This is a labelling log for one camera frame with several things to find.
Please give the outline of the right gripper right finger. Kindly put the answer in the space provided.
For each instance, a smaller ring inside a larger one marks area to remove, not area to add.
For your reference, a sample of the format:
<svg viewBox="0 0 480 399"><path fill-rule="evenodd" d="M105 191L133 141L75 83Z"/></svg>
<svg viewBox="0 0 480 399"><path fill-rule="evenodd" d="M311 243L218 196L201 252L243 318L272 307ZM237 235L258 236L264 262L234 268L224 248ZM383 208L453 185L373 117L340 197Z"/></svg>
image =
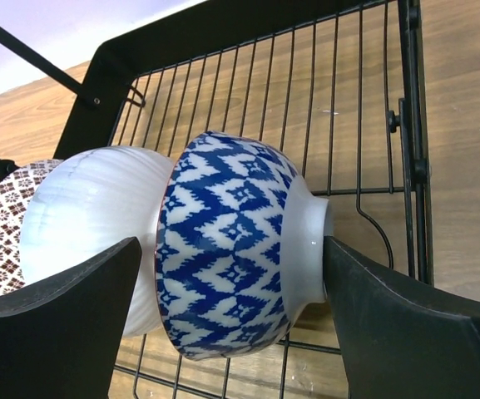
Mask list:
<svg viewBox="0 0 480 399"><path fill-rule="evenodd" d="M324 240L323 262L352 398L480 398L480 302L334 237Z"/></svg>

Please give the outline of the white ribbed bowl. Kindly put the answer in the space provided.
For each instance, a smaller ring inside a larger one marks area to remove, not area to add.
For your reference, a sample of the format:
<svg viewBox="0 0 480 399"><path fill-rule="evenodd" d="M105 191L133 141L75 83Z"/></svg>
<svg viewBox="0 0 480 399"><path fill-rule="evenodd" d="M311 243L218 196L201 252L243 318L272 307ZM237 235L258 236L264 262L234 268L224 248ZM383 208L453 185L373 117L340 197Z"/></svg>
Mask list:
<svg viewBox="0 0 480 399"><path fill-rule="evenodd" d="M156 298L156 230L175 162L153 150L118 145L64 160L38 186L20 230L27 284L80 264L127 237L141 262L124 336L161 327Z"/></svg>

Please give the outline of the blue zigzag pattern bowl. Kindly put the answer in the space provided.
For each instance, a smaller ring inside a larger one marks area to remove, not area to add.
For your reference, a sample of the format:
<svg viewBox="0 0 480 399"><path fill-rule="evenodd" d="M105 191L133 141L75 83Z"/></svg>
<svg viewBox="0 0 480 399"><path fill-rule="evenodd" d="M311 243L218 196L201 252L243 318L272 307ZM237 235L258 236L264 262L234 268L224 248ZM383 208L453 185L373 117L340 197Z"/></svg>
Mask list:
<svg viewBox="0 0 480 399"><path fill-rule="evenodd" d="M171 173L156 231L156 290L174 348L201 361L278 342L327 298L327 198L271 145L207 131Z"/></svg>

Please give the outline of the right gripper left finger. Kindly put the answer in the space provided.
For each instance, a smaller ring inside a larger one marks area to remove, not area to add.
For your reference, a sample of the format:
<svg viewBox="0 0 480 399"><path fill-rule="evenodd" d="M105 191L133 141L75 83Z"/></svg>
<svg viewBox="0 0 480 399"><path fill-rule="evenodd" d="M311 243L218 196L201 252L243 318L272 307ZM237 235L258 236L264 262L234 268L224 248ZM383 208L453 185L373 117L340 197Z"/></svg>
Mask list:
<svg viewBox="0 0 480 399"><path fill-rule="evenodd" d="M140 261L127 238L0 296L0 398L106 398Z"/></svg>

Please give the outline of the brown lattice pattern bowl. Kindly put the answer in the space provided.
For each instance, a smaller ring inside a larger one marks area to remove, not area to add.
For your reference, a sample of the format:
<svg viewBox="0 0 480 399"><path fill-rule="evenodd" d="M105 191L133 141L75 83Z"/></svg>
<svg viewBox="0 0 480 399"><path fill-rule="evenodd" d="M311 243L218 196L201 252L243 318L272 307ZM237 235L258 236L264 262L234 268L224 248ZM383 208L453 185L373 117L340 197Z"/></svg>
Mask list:
<svg viewBox="0 0 480 399"><path fill-rule="evenodd" d="M32 162L0 182L0 296L25 285L19 255L23 217L38 186L61 163L60 160Z"/></svg>

